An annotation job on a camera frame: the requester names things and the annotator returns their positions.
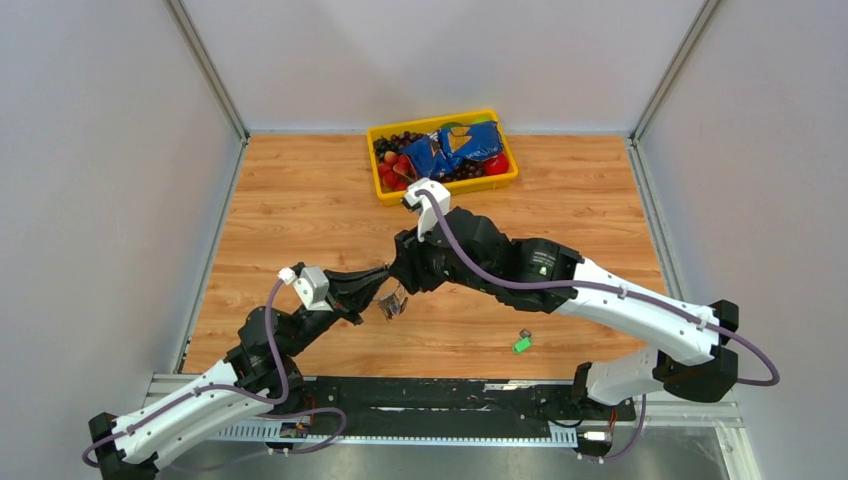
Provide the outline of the red tomato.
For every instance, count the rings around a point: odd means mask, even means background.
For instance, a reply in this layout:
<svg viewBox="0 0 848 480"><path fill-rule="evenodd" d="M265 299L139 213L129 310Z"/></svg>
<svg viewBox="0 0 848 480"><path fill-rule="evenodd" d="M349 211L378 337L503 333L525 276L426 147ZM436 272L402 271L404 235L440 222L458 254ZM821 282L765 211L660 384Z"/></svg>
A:
<svg viewBox="0 0 848 480"><path fill-rule="evenodd" d="M486 176L502 175L509 171L510 161L507 155L501 152L485 160L482 167Z"/></svg>

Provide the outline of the dark grape bunch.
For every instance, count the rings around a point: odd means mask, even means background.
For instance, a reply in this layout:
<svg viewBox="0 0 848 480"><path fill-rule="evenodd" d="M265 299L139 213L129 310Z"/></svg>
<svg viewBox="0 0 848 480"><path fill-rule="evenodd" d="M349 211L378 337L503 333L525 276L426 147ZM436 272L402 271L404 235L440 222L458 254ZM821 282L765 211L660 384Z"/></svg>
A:
<svg viewBox="0 0 848 480"><path fill-rule="evenodd" d="M378 158L382 158L387 152L399 153L403 148L414 143L423 136L423 133L415 131L404 131L400 134L380 136L372 141L372 149Z"/></svg>

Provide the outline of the green tagged key bunch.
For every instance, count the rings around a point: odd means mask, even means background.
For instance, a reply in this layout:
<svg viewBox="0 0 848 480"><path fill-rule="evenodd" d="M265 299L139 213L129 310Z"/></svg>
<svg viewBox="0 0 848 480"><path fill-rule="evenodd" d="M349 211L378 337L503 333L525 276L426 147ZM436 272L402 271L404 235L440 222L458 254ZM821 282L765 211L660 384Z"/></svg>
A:
<svg viewBox="0 0 848 480"><path fill-rule="evenodd" d="M527 329L522 329L519 333L519 339L512 345L512 352L520 355L529 350L533 346L533 334Z"/></svg>

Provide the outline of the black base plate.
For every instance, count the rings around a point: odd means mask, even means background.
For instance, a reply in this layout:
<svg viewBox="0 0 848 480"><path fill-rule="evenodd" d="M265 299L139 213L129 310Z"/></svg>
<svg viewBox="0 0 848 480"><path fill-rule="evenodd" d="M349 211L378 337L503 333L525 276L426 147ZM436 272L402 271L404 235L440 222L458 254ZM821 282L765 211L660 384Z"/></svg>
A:
<svg viewBox="0 0 848 480"><path fill-rule="evenodd" d="M505 380L332 377L305 380L273 414L301 413L314 434L403 439L543 439L556 427L636 419L634 404L614 407L572 394L569 383Z"/></svg>

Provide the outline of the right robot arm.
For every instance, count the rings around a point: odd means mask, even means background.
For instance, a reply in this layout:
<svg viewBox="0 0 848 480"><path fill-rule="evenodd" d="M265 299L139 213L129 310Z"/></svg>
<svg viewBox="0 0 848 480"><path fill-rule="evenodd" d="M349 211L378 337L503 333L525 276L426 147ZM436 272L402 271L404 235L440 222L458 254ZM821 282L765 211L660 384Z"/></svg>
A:
<svg viewBox="0 0 848 480"><path fill-rule="evenodd" d="M715 403L737 383L738 356L718 331L737 328L735 304L687 306L559 243L511 239L489 218L462 208L451 210L446 222L448 232L435 226L395 236L389 272L408 293L457 284L518 311L576 316L645 342L617 360L577 367L570 393L580 415L596 417L609 405L661 390Z"/></svg>

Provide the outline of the blue snack bag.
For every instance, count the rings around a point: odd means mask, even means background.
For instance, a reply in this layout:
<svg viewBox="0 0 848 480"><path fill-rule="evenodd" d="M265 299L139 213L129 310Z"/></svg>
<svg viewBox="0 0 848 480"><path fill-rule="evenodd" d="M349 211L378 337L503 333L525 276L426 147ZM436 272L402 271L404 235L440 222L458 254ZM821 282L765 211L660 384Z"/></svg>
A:
<svg viewBox="0 0 848 480"><path fill-rule="evenodd" d="M506 148L494 120L448 123L400 151L411 157L419 178L442 183L486 176L482 163L501 152Z"/></svg>

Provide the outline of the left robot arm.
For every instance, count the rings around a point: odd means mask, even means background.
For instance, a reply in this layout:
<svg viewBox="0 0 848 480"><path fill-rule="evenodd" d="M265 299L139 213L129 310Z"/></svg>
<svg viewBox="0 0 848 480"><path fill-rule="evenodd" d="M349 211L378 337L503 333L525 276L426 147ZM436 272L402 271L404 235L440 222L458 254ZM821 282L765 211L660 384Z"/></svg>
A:
<svg viewBox="0 0 848 480"><path fill-rule="evenodd" d="M85 465L104 479L153 479L210 436L243 420L291 423L300 432L311 417L337 407L309 402L294 359L339 320L354 325L389 277L381 266L336 272L302 264L282 269L265 305L254 309L239 342L193 381L135 412L103 412L88 423Z"/></svg>

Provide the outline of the large metal keyring with keys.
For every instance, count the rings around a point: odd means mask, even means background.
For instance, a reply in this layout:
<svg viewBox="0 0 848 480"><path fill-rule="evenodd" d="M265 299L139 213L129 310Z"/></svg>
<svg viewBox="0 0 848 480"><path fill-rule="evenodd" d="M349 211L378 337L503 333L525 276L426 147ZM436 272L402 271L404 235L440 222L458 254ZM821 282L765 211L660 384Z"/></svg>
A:
<svg viewBox="0 0 848 480"><path fill-rule="evenodd" d="M408 293L401 284L381 290L373 302L387 322L402 315L407 309Z"/></svg>

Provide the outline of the red strawberries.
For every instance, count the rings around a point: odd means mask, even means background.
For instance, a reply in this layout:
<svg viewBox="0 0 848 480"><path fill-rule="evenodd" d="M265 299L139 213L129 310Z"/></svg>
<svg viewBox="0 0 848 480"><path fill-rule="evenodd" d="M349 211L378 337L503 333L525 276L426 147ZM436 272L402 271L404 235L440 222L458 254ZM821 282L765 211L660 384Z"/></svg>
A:
<svg viewBox="0 0 848 480"><path fill-rule="evenodd" d="M409 155L387 150L378 156L377 178L383 192L395 192L405 190L418 175Z"/></svg>

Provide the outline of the yellow plastic bin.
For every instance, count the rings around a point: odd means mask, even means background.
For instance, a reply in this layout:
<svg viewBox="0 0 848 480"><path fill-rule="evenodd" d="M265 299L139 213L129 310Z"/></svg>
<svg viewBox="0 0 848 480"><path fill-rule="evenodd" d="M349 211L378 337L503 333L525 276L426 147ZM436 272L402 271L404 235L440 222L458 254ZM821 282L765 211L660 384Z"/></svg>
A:
<svg viewBox="0 0 848 480"><path fill-rule="evenodd" d="M373 183L385 206L420 179L453 194L510 185L518 176L498 115L481 110L374 126L366 131Z"/></svg>

